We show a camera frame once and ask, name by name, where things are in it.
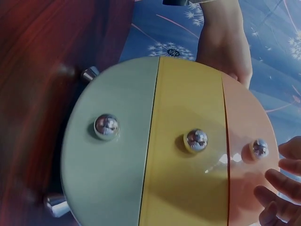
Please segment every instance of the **orange panel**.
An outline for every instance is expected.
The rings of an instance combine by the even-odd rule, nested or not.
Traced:
[[[231,157],[229,226],[249,226],[262,211],[254,188],[264,185],[273,190],[264,173],[270,168],[278,170],[278,148],[269,118],[256,97],[228,75],[222,76],[222,82]],[[258,138],[267,142],[269,155],[250,162],[248,144]]]

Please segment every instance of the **light green panel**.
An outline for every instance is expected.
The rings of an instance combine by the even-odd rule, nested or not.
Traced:
[[[84,90],[65,132],[61,176],[67,202],[87,226],[137,226],[158,57],[115,65]],[[120,137],[95,138],[93,122],[114,114]]]

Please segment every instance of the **yellow panel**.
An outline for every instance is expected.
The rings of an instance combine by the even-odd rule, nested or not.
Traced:
[[[162,57],[139,226],[226,226],[227,138],[222,75],[210,67]],[[202,129],[207,148],[185,152],[183,134]]]

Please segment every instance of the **hand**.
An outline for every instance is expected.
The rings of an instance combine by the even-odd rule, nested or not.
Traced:
[[[205,24],[196,61],[230,75],[248,89],[252,62],[238,1],[216,0],[201,7]]]
[[[279,167],[289,173],[301,176],[301,136],[294,137],[280,145],[279,152],[284,156],[284,159],[279,161]],[[265,178],[279,192],[301,204],[301,183],[274,169],[268,170]],[[256,187],[254,194],[265,207],[259,216],[262,226],[301,226],[301,206],[278,197],[263,186]]]

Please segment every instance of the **finger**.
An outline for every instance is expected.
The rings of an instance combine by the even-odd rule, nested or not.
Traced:
[[[275,202],[277,205],[277,216],[286,221],[291,219],[300,209],[298,205],[280,198],[264,186],[257,186],[254,189],[254,195],[263,207]]]
[[[278,150],[287,159],[301,159],[301,136],[294,137],[279,145]]]
[[[265,178],[282,194],[285,194],[295,202],[301,203],[301,184],[294,181],[275,169],[269,169]]]
[[[281,159],[279,167],[289,173],[301,176],[301,160]]]
[[[292,226],[300,226],[301,225],[301,214],[296,215],[296,216],[297,216],[297,218],[289,221],[288,225],[292,225]]]
[[[289,226],[300,226],[301,225],[301,209],[295,214],[295,216],[288,221]]]
[[[261,226],[285,226],[277,216],[277,205],[271,202],[259,215],[259,222]]]
[[[250,87],[250,83],[251,83],[251,76],[252,75],[242,75],[242,76],[238,76],[238,81],[243,84],[247,89],[249,89]]]

